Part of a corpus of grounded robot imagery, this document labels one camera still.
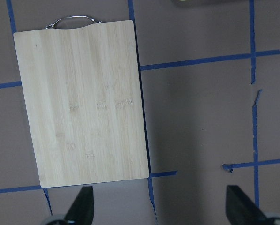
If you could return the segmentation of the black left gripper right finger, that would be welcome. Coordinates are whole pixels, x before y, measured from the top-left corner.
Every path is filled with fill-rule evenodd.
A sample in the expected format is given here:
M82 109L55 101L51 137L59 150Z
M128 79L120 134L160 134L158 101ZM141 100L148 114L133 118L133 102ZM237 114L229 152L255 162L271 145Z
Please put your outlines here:
M265 225L267 217L237 185L227 185L226 217L231 225Z

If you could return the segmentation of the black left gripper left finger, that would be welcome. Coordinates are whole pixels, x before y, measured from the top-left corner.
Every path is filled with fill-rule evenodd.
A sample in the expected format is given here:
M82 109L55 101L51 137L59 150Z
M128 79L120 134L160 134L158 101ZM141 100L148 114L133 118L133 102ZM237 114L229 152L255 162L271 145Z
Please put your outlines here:
M91 225L94 219L93 187L82 187L64 220L69 225Z

